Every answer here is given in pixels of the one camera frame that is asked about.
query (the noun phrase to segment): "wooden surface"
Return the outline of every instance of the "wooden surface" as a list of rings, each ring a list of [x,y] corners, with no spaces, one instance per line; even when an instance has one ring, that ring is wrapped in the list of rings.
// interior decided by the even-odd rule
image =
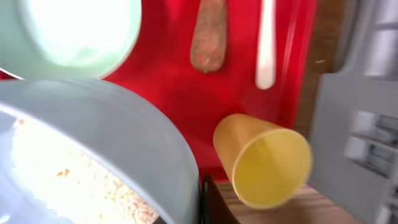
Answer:
[[[294,129],[308,137],[320,75],[331,72],[345,0],[319,0],[317,19],[308,53],[307,67],[300,95]],[[350,214],[310,187],[304,187],[285,205],[273,210],[253,210],[237,198],[231,184],[219,185],[231,211],[242,224],[322,223],[357,224]]]

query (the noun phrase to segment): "red tray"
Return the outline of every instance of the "red tray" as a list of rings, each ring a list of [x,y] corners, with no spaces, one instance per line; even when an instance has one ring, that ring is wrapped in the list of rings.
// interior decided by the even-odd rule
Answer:
[[[316,0],[276,1],[277,79],[269,90],[254,84],[261,1],[228,0],[228,48],[223,68],[195,71],[190,46],[198,0],[142,0],[136,46],[105,80],[147,99],[182,132],[200,173],[227,179],[213,148],[217,123],[246,113],[291,128],[295,121]]]

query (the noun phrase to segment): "wooden spoon handle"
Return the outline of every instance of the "wooden spoon handle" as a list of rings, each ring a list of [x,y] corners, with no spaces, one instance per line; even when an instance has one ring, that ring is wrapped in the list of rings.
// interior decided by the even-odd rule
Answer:
[[[226,0],[201,0],[191,46],[193,67],[217,71],[224,63],[226,37]]]

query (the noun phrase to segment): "white plastic utensil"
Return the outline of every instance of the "white plastic utensil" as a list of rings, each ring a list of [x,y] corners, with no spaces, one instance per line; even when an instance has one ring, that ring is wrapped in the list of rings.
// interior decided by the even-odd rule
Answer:
[[[261,90],[275,83],[275,0],[262,0],[256,85]]]

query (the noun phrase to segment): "cooked rice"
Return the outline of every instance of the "cooked rice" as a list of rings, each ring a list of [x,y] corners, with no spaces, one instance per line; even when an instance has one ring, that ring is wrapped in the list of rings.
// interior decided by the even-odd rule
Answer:
[[[59,217],[76,224],[153,223],[158,217],[79,145],[37,121],[19,121],[13,146],[13,171]]]

